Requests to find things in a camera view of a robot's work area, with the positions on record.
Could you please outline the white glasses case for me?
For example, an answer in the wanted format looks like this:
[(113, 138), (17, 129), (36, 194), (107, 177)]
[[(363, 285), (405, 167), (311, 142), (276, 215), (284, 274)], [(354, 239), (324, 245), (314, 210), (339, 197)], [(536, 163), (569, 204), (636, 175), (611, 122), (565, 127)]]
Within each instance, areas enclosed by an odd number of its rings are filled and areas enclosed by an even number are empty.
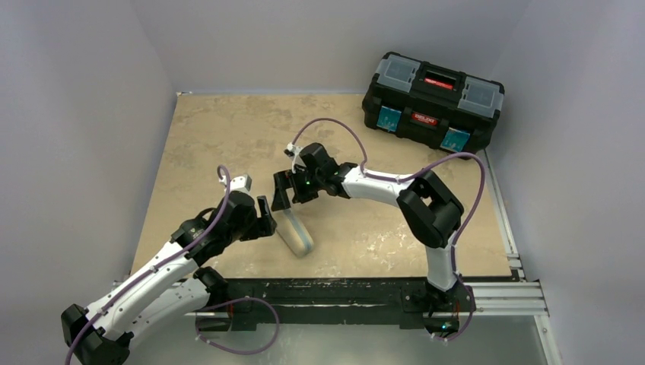
[(313, 250), (313, 238), (291, 209), (276, 211), (273, 217), (277, 223), (276, 232), (296, 257), (304, 257)]

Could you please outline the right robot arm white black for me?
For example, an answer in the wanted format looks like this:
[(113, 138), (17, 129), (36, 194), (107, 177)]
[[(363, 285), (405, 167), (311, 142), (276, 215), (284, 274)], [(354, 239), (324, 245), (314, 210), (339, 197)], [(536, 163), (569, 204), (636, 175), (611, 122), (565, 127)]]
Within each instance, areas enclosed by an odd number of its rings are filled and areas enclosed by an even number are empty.
[(456, 302), (459, 274), (453, 246), (465, 209), (433, 171), (378, 174), (357, 163), (337, 163), (320, 143), (304, 148), (289, 144), (285, 154), (291, 168), (273, 175), (271, 211), (278, 222), (278, 235), (295, 256), (310, 253), (314, 240), (291, 210), (293, 204), (310, 202), (321, 191), (384, 203), (401, 211), (413, 236), (425, 247), (428, 274), (423, 302), (428, 306)]

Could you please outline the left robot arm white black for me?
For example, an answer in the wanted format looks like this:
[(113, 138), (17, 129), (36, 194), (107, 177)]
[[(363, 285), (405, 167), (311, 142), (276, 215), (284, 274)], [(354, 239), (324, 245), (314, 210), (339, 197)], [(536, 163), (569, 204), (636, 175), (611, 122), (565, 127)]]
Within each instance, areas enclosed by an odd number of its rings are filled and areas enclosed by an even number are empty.
[(87, 305), (72, 304), (61, 315), (65, 362), (123, 364), (153, 333), (187, 313), (223, 309), (235, 303), (227, 281), (204, 267), (235, 241), (256, 240), (275, 232), (267, 198), (232, 191), (219, 206), (184, 221), (144, 267), (112, 292)]

